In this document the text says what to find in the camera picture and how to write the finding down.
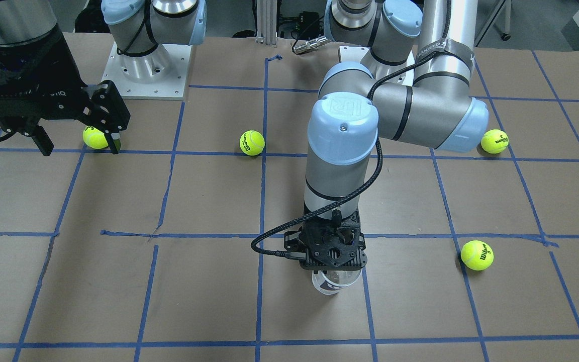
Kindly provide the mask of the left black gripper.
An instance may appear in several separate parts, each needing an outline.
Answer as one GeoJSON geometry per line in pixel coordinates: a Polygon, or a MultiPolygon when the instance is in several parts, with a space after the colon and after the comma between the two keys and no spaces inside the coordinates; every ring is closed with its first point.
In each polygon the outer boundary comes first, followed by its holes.
{"type": "Polygon", "coordinates": [[[360,226],[357,210],[346,218],[305,221],[298,231],[283,236],[287,258],[298,260],[305,270],[361,270],[367,265],[367,254],[360,226]]]}

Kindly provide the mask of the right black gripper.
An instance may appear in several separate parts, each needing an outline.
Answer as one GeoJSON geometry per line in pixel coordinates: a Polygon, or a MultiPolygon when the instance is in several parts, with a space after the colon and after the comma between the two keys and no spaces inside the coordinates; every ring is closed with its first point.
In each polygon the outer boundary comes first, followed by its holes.
{"type": "MultiPolygon", "coordinates": [[[[0,44],[0,118],[76,119],[101,131],[112,154],[121,149],[120,132],[130,112],[115,83],[86,85],[58,26],[20,46],[0,44]]],[[[43,156],[54,145],[39,121],[13,121],[43,156]]]]}

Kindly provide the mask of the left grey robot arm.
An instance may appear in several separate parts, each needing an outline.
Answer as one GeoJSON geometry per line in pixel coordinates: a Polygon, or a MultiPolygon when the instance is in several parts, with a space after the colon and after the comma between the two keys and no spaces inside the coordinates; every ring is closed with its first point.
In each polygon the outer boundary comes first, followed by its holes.
{"type": "Polygon", "coordinates": [[[308,270],[361,270],[367,263],[360,194],[383,165],[380,140],[466,153],[489,111],[469,96],[476,1],[330,1],[328,39],[366,47],[361,61],[331,68],[308,123],[304,215],[273,256],[308,270]]]}

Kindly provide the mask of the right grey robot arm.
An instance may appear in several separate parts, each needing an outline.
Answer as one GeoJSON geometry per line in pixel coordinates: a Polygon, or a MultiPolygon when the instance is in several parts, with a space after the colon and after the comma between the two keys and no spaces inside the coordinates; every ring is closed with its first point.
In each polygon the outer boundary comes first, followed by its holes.
{"type": "Polygon", "coordinates": [[[148,84],[154,97],[179,90],[172,49],[202,44],[206,20],[205,1],[0,1],[0,142],[19,134],[48,156],[41,121],[75,120],[118,154],[130,121],[124,99],[148,84]],[[119,75],[87,84],[62,26],[111,34],[119,75]]]}

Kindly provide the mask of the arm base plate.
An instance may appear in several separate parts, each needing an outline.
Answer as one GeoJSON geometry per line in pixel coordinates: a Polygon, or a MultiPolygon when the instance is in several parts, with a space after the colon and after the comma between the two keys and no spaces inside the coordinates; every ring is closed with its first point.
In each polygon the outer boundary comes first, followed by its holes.
{"type": "Polygon", "coordinates": [[[102,80],[113,81],[124,99],[182,101],[193,46],[159,44],[151,54],[129,57],[111,48],[102,80]]]}
{"type": "Polygon", "coordinates": [[[340,62],[352,61],[361,63],[375,76],[391,74],[407,66],[411,66],[415,62],[412,51],[409,51],[407,59],[404,62],[397,65],[390,65],[376,58],[370,48],[350,45],[339,47],[339,60],[340,62]]]}

